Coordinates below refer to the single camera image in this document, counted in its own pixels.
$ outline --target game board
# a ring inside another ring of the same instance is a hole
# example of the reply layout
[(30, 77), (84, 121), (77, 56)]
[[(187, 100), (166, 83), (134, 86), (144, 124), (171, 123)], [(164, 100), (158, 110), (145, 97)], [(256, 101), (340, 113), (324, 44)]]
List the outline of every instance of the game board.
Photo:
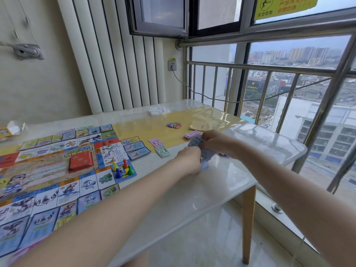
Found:
[[(92, 160), (83, 162), (91, 164), (71, 169), (71, 161), (84, 154)], [(22, 256), (53, 230), (117, 193), (120, 182), (137, 175), (123, 168), (124, 159), (134, 169), (112, 125), (61, 131), (1, 156), (0, 257), (16, 250), (14, 257)]]

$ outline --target stack of pink bills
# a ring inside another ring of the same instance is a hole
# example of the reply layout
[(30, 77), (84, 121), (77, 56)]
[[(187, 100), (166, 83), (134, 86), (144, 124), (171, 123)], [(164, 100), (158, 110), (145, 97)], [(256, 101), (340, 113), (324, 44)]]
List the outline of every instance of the stack of pink bills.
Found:
[(188, 134), (185, 134), (184, 136), (187, 138), (187, 139), (191, 139), (191, 138), (194, 138), (195, 136), (200, 136), (202, 133), (198, 130), (195, 130), (193, 132), (190, 132)]

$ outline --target warning sign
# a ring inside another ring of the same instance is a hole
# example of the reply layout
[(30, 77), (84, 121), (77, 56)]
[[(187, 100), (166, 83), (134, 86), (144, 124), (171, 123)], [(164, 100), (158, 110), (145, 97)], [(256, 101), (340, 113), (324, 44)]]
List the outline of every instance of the warning sign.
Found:
[(318, 0), (257, 0), (255, 20), (291, 14), (315, 7)]

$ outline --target marble floor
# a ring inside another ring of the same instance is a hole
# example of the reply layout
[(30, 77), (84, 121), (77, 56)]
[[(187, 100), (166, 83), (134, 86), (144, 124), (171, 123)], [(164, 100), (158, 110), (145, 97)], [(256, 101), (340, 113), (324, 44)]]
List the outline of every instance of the marble floor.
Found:
[[(251, 267), (291, 266), (292, 256), (254, 223)], [(154, 267), (242, 267), (242, 212), (230, 201), (149, 249)], [(302, 265), (295, 261), (293, 267)]]

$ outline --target power outlet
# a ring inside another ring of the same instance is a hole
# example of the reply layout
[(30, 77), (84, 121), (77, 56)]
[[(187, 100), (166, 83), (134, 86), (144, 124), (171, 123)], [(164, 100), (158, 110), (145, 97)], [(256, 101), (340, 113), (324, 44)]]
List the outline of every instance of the power outlet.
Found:
[(176, 60), (168, 61), (168, 71), (173, 71), (173, 70), (174, 71), (177, 70), (177, 61)]

